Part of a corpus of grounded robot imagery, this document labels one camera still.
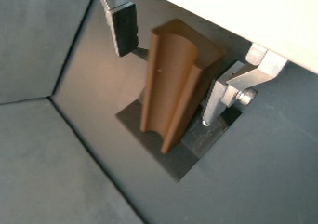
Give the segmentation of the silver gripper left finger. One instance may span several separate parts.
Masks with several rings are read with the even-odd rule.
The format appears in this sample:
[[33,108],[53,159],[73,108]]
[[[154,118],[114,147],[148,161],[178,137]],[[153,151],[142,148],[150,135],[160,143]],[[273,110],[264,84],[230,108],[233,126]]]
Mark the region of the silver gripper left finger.
[[120,57],[138,47],[137,7],[132,0],[99,0],[111,28],[115,53]]

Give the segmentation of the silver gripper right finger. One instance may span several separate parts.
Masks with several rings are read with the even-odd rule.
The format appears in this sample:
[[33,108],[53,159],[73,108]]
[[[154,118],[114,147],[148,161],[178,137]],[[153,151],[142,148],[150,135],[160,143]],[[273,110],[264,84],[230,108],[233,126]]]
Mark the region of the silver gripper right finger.
[[257,91],[254,86],[276,79],[288,59],[258,44],[253,44],[246,62],[237,61],[216,81],[204,110],[204,125],[210,126],[226,108],[237,101],[249,105]]

